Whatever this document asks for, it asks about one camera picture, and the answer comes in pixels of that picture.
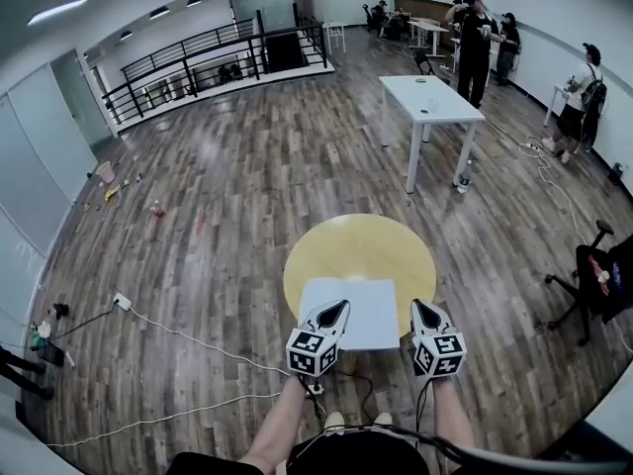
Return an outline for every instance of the black bag strap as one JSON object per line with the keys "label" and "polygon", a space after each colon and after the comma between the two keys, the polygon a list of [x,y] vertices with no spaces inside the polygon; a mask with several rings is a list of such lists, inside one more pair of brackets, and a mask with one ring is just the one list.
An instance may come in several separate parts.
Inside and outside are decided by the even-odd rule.
{"label": "black bag strap", "polygon": [[597,81],[597,77],[595,77],[595,70],[593,70],[593,67],[591,66],[591,64],[588,63],[587,67],[589,67],[589,69],[591,70],[591,75],[593,76],[593,80]]}

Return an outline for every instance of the round wooden table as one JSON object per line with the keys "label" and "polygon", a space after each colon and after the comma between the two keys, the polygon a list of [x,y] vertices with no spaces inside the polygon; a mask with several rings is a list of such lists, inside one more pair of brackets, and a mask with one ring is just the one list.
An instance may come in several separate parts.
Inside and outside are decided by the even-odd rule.
{"label": "round wooden table", "polygon": [[400,336],[409,332],[410,304],[432,301],[435,265],[408,227],[378,215],[343,215],[310,229],[293,247],[284,269],[284,293],[295,318],[308,280],[394,280]]}

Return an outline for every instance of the backpack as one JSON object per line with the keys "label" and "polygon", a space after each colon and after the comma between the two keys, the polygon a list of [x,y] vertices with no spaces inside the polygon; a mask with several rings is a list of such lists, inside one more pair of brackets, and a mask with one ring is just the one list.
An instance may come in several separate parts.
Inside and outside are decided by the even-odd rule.
{"label": "backpack", "polygon": [[583,107],[587,113],[589,109],[596,109],[599,115],[602,114],[602,106],[606,100],[606,85],[602,82],[602,77],[598,80],[595,77],[595,71],[590,64],[587,66],[591,69],[593,81],[583,92]]}

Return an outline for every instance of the wooden floor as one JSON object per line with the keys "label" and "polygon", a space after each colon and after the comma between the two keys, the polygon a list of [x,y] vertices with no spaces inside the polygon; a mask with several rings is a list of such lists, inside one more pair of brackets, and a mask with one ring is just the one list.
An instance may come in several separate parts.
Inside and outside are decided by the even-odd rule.
{"label": "wooden floor", "polygon": [[[544,110],[491,83],[467,194],[450,184],[464,132],[448,126],[424,145],[408,195],[410,123],[395,113],[397,143],[381,147],[378,76],[416,73],[410,51],[362,29],[346,35],[347,55],[334,50],[333,75],[202,101],[128,131],[111,153],[118,178],[132,184],[103,205],[104,190],[98,179],[90,181],[91,207],[84,213],[78,206],[64,230],[33,320],[53,302],[66,302],[72,318],[54,328],[60,333],[110,309],[121,291],[155,321],[283,367],[295,324],[282,288],[293,244],[330,217],[384,215],[406,224],[431,250],[435,303],[468,345],[458,382],[477,442],[537,454],[593,407],[629,358],[613,324],[593,321],[584,348],[576,345],[580,316],[559,332],[545,327],[571,298],[544,285],[543,277],[569,276],[580,238],[567,201],[540,179],[536,161],[518,151],[517,143],[543,135]],[[598,217],[616,231],[606,247],[633,233],[631,203],[594,157],[583,153],[566,168],[551,161],[585,238],[594,236]],[[135,183],[139,171],[143,179]],[[166,211],[160,220],[149,212],[154,200]],[[97,212],[96,206],[103,207]],[[631,342],[633,316],[618,322]],[[409,343],[407,336],[400,351],[361,356],[359,370],[374,381],[370,414],[391,412],[398,424],[414,428],[423,379],[413,376]],[[25,397],[29,422],[48,442],[282,386],[276,373],[236,363],[119,309],[58,344],[77,367],[51,369],[41,381],[54,386],[52,402]],[[329,412],[364,421],[366,383],[330,375],[324,384]],[[93,474],[162,473],[184,450],[237,458],[271,404],[241,401],[57,451]],[[422,427],[431,430],[432,400],[426,407]],[[319,426],[306,405],[300,437]],[[423,455],[438,473],[434,452],[425,448]]]}

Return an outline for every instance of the white shirt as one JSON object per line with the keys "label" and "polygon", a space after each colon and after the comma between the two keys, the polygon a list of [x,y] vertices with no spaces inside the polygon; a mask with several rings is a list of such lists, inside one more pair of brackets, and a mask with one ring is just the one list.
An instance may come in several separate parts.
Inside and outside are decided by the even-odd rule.
{"label": "white shirt", "polygon": [[[591,68],[595,73],[595,79],[598,81],[602,79],[602,71],[600,70],[600,67],[592,65]],[[579,83],[581,87],[576,91],[576,93],[570,93],[570,98],[567,100],[567,103],[570,106],[583,112],[585,111],[585,107],[583,106],[583,93],[585,93],[588,86],[594,82],[591,68],[589,68],[586,63],[582,63],[579,66],[578,71],[574,74],[574,82]]]}

